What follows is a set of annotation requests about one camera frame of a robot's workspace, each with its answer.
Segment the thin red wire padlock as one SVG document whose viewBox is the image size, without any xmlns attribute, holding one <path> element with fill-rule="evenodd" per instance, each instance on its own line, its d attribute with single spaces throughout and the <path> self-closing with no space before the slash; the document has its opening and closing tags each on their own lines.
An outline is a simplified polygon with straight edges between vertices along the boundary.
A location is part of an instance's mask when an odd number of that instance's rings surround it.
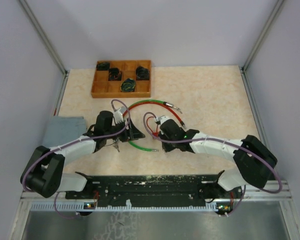
<svg viewBox="0 0 300 240">
<path fill-rule="evenodd" d="M 154 118 L 153 116 L 150 116 L 150 117 L 148 117 L 148 118 L 146 119 L 146 127 L 147 127 L 147 129 L 151 132 L 151 134 L 153 135 L 153 139 L 155 139 L 155 137 L 156 137 L 156 138 L 159 137 L 160 130 L 159 130 L 159 126 L 158 126 L 158 125 L 156 125 L 155 130 L 153 130 L 153 129 L 150 127 L 150 125 L 149 125 L 149 120 L 150 120 L 150 119 L 153 119 L 153 118 Z"/>
</svg>

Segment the red cable lock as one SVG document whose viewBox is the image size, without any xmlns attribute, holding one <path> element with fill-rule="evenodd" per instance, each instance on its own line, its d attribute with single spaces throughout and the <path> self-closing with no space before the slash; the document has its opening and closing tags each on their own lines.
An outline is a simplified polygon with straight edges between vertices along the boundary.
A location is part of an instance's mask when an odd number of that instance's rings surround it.
<svg viewBox="0 0 300 240">
<path fill-rule="evenodd" d="M 146 103 L 146 104 L 141 103 L 141 104 L 138 104 L 137 106 L 135 106 L 135 107 L 133 107 L 133 108 L 136 108 L 136 107 L 141 106 L 141 105 L 158 105 L 158 106 L 160 106 L 160 107 L 162 107 L 162 108 L 165 108 L 165 109 L 168 110 L 172 115 L 174 115 L 174 117 L 178 120 L 178 122 L 180 123 L 180 125 L 181 125 L 184 129 L 186 129 L 186 124 L 185 124 L 184 121 L 180 118 L 180 116 L 175 112 L 175 111 L 177 111 L 176 109 L 174 109 L 174 108 L 168 108 L 168 107 L 166 107 L 165 105 L 161 105 L 161 104 L 158 104 L 158 103 L 156 103 L 156 102 L 149 102 L 149 103 Z"/>
</svg>

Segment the green cable lock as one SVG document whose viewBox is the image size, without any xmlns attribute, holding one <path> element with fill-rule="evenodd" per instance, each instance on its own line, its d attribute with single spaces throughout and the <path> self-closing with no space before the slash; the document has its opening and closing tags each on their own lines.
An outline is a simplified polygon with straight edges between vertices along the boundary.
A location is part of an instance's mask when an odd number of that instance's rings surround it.
<svg viewBox="0 0 300 240">
<path fill-rule="evenodd" d="M 146 104 L 146 103 L 158 103 L 160 105 L 166 106 L 167 108 L 172 108 L 175 110 L 179 110 L 176 106 L 174 106 L 174 104 L 167 102 L 167 101 L 162 101 L 162 100 L 156 100 L 156 99 L 147 99 L 147 100 L 140 100 L 137 102 L 134 102 L 133 104 L 131 104 L 128 109 L 131 110 L 133 107 L 136 107 L 138 104 Z M 135 144 L 132 141 L 129 141 L 129 144 L 131 146 L 133 146 L 134 148 L 141 150 L 141 151 L 145 151 L 145 152 L 158 152 L 158 149 L 153 149 L 153 148 L 146 148 L 146 147 L 141 147 L 137 144 Z"/>
</svg>

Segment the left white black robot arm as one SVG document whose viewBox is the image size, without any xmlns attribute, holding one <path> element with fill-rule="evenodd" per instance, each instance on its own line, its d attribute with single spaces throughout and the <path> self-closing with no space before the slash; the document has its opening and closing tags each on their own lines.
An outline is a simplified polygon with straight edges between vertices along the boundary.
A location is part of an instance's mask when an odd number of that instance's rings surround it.
<svg viewBox="0 0 300 240">
<path fill-rule="evenodd" d="M 76 140 L 55 147 L 38 146 L 30 157 L 20 183 L 25 191 L 49 198 L 59 192 L 77 192 L 87 199 L 94 186 L 83 173 L 65 173 L 64 167 L 77 159 L 91 155 L 105 147 L 108 140 L 122 143 L 145 138 L 130 118 L 124 119 L 125 109 L 115 112 L 103 110 L 86 133 Z"/>
</svg>

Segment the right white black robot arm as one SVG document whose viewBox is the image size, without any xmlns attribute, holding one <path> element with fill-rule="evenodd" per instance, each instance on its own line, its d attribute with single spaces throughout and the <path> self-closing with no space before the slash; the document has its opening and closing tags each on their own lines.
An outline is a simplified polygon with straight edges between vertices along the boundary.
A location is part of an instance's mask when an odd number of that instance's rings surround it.
<svg viewBox="0 0 300 240">
<path fill-rule="evenodd" d="M 213 192 L 219 198 L 225 198 L 231 190 L 246 184 L 264 190 L 278 162 L 254 135 L 247 135 L 244 139 L 226 139 L 196 129 L 185 131 L 169 117 L 162 117 L 157 123 L 160 125 L 158 137 L 165 152 L 178 149 L 221 157 L 235 164 L 234 168 L 222 171 L 213 185 Z"/>
</svg>

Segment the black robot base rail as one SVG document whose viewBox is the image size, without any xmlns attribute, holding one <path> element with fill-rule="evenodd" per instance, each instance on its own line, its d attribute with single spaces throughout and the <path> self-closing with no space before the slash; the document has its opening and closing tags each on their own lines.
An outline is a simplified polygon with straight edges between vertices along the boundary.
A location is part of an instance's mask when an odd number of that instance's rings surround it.
<svg viewBox="0 0 300 240">
<path fill-rule="evenodd" d="M 66 191 L 59 211 L 207 211 L 230 213 L 243 189 L 224 190 L 219 175 L 89 176 L 83 191 Z"/>
</svg>

